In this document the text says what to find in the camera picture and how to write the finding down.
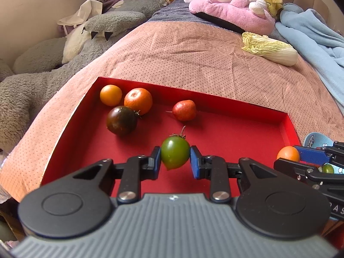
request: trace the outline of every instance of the white wall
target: white wall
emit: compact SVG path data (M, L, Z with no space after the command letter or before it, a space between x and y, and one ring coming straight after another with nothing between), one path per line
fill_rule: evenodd
M59 37L56 21L85 0L0 0L0 58L10 67L29 47Z
M329 8L330 14L327 25L334 29L339 30L344 35L344 15L339 9L334 0L322 0Z

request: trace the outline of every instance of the black circular joint cover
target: black circular joint cover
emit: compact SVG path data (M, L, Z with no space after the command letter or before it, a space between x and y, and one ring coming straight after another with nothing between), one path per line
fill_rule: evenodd
M289 177L258 180L238 198L236 213L252 230L281 240L316 234L330 214L328 200L319 191Z
M109 196L87 180L58 181L28 194L18 215L29 233L46 238L73 238L101 226L112 212Z

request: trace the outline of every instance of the bed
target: bed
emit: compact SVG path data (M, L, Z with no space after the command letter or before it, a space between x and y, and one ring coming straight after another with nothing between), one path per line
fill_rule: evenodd
M242 100L290 114L300 140L321 132L344 140L344 118L300 56L286 67L241 49L240 34L188 15L176 0L73 76L44 106L3 164L0 184L17 201L40 186L56 141L98 76L162 84ZM284 0L328 18L321 0Z

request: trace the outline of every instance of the black claw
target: black claw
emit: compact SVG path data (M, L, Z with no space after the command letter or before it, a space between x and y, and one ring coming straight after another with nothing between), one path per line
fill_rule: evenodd
M92 32L91 32L91 40L93 40L93 38L94 38L97 34L98 34L98 32L92 31Z
M113 32L104 32L105 39L109 40L109 38L111 37L112 34L113 34Z

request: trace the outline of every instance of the gray plush toy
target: gray plush toy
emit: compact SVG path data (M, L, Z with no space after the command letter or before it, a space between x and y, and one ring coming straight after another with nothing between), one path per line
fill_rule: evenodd
M17 75L6 77L11 70L0 62L0 149L5 153L11 152L43 106L73 75L165 5L164 0L122 1L84 24L86 31L108 33L105 38L87 40L80 54L62 67L51 70L62 62L61 44L65 38L44 41L29 49L16 61ZM50 55L47 45L55 48L56 55Z

